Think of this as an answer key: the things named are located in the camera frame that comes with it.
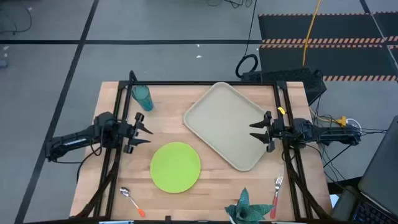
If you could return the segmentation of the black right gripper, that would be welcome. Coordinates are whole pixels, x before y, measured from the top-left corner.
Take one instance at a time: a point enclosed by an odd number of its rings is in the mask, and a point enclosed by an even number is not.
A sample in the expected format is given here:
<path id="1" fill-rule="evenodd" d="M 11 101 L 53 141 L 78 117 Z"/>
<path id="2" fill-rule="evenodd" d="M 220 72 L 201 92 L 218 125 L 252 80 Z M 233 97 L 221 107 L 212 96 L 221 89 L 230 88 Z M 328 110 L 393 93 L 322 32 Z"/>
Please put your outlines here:
<path id="1" fill-rule="evenodd" d="M 266 132 L 261 133 L 250 133 L 250 135 L 262 142 L 267 144 L 267 152 L 273 152 L 275 149 L 274 139 L 292 138 L 293 134 L 287 131 L 287 127 L 284 124 L 283 117 L 272 119 L 270 111 L 266 111 L 264 120 L 249 125 L 252 128 L 264 128 Z"/>

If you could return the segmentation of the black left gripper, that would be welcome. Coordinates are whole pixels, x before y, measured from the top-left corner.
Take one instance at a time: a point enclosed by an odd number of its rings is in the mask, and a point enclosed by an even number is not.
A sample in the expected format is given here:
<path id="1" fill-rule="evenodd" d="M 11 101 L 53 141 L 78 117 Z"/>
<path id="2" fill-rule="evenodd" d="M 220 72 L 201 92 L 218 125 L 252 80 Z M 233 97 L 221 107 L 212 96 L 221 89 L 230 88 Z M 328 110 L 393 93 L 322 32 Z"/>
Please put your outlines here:
<path id="1" fill-rule="evenodd" d="M 119 137 L 127 138 L 128 141 L 123 149 L 123 152 L 131 154 L 133 152 L 133 147 L 138 146 L 142 143 L 148 143 L 150 141 L 145 139 L 138 139 L 139 130 L 142 130 L 146 133 L 153 134 L 149 131 L 144 124 L 142 123 L 144 120 L 144 115 L 140 112 L 137 112 L 135 115 L 135 123 L 134 125 L 128 124 L 126 120 L 123 120 L 119 124 L 118 135 Z"/>

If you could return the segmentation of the teal plastic cup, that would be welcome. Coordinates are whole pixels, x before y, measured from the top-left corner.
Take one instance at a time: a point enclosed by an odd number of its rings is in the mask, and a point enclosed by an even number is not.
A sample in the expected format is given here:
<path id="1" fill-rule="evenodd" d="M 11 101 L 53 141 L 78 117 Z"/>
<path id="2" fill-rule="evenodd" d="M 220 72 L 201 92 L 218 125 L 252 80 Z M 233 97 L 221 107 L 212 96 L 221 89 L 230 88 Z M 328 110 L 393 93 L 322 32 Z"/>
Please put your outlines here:
<path id="1" fill-rule="evenodd" d="M 154 108 L 152 97 L 150 94 L 149 87 L 146 85 L 136 85 L 131 91 L 132 97 L 138 102 L 138 104 L 145 111 L 151 111 Z"/>

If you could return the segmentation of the beige plastic tray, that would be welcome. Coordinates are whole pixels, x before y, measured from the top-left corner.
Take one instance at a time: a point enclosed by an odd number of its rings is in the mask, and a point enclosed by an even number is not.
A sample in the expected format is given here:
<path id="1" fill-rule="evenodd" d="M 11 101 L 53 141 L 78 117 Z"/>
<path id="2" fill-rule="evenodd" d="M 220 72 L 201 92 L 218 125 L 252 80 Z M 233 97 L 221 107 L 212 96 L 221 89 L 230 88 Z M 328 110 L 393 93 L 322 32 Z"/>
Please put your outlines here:
<path id="1" fill-rule="evenodd" d="M 249 172 L 266 153 L 266 145 L 250 135 L 255 131 L 250 125 L 271 108 L 255 100 L 274 100 L 272 87 L 218 82 L 189 107 L 183 123 L 234 169 Z"/>

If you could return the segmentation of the lime green plate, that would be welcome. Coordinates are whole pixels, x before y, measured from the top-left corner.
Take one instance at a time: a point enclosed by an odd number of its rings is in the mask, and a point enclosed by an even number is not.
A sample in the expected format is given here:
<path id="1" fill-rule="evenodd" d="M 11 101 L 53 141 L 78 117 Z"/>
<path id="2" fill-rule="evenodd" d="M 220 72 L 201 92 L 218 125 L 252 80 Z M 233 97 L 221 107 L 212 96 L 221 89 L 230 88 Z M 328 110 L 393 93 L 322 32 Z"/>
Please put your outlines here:
<path id="1" fill-rule="evenodd" d="M 160 147 L 150 162 L 150 176 L 156 187 L 171 194 L 190 189 L 198 180 L 201 160 L 194 148 L 183 142 Z"/>

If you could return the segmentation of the spoon with orange handle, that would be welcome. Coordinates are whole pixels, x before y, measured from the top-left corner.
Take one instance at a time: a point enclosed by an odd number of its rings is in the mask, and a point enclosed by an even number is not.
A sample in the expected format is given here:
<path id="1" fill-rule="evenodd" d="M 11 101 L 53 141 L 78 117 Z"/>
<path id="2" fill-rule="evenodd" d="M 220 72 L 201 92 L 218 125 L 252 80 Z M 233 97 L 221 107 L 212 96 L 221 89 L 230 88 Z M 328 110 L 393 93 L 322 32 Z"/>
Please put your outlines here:
<path id="1" fill-rule="evenodd" d="M 121 187 L 120 188 L 120 192 L 127 197 L 135 206 L 135 208 L 137 209 L 137 212 L 139 213 L 139 215 L 144 218 L 146 216 L 145 211 L 143 211 L 143 209 L 141 209 L 138 204 L 134 201 L 134 199 L 131 196 L 130 190 L 126 187 Z"/>

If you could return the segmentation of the fork with red handle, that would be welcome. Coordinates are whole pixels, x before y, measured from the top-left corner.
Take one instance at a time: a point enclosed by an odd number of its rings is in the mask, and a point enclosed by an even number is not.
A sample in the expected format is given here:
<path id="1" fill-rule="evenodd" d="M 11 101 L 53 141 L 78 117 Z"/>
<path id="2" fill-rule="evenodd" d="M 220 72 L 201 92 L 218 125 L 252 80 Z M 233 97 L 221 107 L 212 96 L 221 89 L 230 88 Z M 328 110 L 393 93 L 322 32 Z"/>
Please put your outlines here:
<path id="1" fill-rule="evenodd" d="M 283 178 L 284 178 L 283 176 L 278 176 L 278 178 L 275 181 L 275 194 L 274 194 L 274 199 L 272 202 L 273 208 L 271 209 L 271 213 L 270 213 L 270 217 L 272 219 L 274 219 L 276 216 L 278 194 L 279 194 L 279 190 L 281 188 L 282 182 L 283 182 Z"/>

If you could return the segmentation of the black perforated computer case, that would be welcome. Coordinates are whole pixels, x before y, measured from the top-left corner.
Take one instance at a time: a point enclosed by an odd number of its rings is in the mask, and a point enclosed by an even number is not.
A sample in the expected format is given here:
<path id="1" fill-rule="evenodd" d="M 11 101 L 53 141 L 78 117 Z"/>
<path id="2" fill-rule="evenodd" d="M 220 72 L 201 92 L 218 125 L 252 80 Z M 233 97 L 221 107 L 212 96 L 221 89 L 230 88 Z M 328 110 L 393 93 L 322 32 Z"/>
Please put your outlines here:
<path id="1" fill-rule="evenodd" d="M 293 70 L 279 70 L 274 72 L 246 72 L 238 77 L 243 82 L 256 83 L 282 83 L 302 82 L 308 104 L 311 105 L 326 91 L 323 74 L 320 70 L 312 72 L 309 68 L 298 68 Z"/>

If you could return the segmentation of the teal leafy artificial plant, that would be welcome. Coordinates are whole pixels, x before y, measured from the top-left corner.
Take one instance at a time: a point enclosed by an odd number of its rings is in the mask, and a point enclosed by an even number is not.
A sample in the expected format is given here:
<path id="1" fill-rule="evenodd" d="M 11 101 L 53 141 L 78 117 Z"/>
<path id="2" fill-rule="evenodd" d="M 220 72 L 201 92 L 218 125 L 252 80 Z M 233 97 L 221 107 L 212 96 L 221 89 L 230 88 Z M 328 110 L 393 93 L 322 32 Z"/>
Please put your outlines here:
<path id="1" fill-rule="evenodd" d="M 273 205 L 250 204 L 249 193 L 243 188 L 237 204 L 225 207 L 225 211 L 235 224 L 259 224 L 271 212 Z"/>

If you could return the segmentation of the dark grey laptop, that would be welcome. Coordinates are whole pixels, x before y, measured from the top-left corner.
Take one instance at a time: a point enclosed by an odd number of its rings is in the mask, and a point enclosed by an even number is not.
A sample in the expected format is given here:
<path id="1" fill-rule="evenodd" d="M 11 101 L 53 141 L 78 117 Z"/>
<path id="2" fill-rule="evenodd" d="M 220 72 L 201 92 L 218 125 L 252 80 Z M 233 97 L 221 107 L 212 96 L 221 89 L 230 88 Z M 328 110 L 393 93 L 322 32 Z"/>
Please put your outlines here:
<path id="1" fill-rule="evenodd" d="M 398 224 L 398 115 L 392 120 L 359 181 L 361 198 L 352 221 Z"/>

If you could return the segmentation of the black hazard-striped floor mat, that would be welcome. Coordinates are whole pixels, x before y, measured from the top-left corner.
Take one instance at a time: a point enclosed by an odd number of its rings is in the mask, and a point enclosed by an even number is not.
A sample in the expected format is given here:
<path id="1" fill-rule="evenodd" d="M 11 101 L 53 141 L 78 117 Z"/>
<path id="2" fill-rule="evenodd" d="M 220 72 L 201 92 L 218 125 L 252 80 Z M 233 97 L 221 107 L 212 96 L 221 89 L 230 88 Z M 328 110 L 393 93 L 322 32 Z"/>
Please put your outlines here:
<path id="1" fill-rule="evenodd" d="M 305 67 L 327 81 L 398 81 L 398 12 L 258 19 L 263 72 Z"/>

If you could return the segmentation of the black aluminium table frame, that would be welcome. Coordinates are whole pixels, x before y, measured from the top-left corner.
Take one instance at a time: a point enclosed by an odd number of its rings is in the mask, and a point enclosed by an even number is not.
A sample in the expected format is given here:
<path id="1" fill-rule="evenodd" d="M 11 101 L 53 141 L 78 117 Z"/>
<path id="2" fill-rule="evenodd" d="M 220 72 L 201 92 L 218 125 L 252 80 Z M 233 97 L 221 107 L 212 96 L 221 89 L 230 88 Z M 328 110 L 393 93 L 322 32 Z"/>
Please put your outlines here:
<path id="1" fill-rule="evenodd" d="M 183 116 L 215 82 L 177 82 L 177 84 L 146 84 L 150 87 L 155 110 L 143 112 L 133 100 L 128 106 L 128 121 L 133 123 L 136 112 L 145 114 L 144 124 L 154 133 L 140 133 L 139 138 L 148 139 L 151 143 L 135 147 L 132 154 L 122 153 L 119 163 L 116 190 L 113 193 L 112 211 L 107 218 L 114 220 L 155 220 L 165 221 L 228 221 L 224 207 L 236 203 L 243 188 L 249 191 L 251 203 L 272 203 L 274 181 L 284 175 L 277 206 L 276 220 L 290 221 L 295 219 L 285 164 L 281 159 L 282 145 L 275 141 L 276 150 L 262 156 L 254 168 L 240 172 L 230 166 L 214 150 L 194 135 L 183 123 Z M 288 94 L 294 117 L 310 119 L 307 99 L 303 84 L 287 83 Z M 241 84 L 234 86 L 240 93 L 262 108 L 276 114 L 273 87 L 266 85 Z M 194 148 L 201 159 L 201 174 L 198 182 L 188 191 L 180 194 L 168 194 L 159 190 L 150 177 L 150 160 L 164 144 L 168 142 L 185 142 Z M 114 159 L 116 150 L 111 154 L 90 157 L 81 168 L 70 216 L 83 210 L 96 192 L 101 177 L 105 155 Z M 308 190 L 319 206 L 331 215 L 331 202 L 319 153 L 312 147 L 301 150 L 303 169 Z M 144 209 L 145 218 L 136 212 L 131 201 L 123 197 L 119 187 L 126 186 L 132 192 L 134 200 Z"/>

